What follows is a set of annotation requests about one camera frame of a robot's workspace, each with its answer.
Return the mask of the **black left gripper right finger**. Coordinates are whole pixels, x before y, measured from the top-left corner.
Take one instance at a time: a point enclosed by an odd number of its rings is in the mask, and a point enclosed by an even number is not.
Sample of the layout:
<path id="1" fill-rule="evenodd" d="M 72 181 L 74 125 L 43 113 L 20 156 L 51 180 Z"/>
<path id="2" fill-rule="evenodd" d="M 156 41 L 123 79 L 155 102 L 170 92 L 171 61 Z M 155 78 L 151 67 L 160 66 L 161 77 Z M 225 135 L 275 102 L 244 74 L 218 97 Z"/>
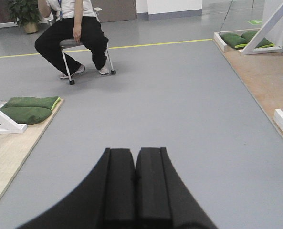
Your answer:
<path id="1" fill-rule="evenodd" d="M 166 148 L 142 148 L 135 174 L 137 228 L 216 228 L 181 180 Z"/>

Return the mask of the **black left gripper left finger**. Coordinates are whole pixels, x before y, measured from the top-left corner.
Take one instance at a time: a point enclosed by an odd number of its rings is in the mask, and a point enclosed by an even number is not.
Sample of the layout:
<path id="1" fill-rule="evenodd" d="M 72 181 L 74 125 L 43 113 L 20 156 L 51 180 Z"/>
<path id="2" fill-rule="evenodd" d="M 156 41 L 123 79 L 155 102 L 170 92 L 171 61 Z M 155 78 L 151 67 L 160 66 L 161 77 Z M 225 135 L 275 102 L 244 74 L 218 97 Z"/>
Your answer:
<path id="1" fill-rule="evenodd" d="M 135 167 L 129 149 L 106 148 L 84 180 L 21 229 L 133 229 Z"/>

